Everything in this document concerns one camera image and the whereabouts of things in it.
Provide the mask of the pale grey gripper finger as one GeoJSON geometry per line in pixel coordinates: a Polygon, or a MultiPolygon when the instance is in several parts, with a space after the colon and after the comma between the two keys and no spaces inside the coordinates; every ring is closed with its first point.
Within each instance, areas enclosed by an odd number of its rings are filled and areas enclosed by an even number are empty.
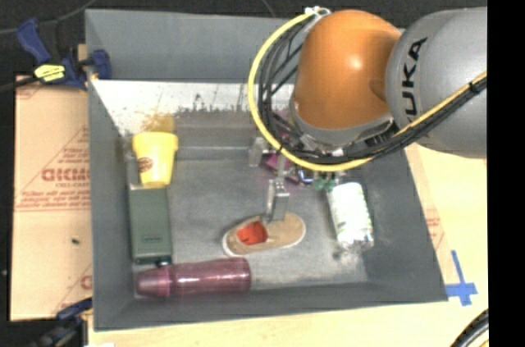
{"type": "Polygon", "coordinates": [[[269,181],[267,192],[267,222],[282,221],[288,209],[290,193],[285,187],[283,179],[272,179],[269,181]]]}
{"type": "Polygon", "coordinates": [[[267,141],[261,136],[256,137],[249,148],[249,166],[258,167],[266,152],[267,141]]]}

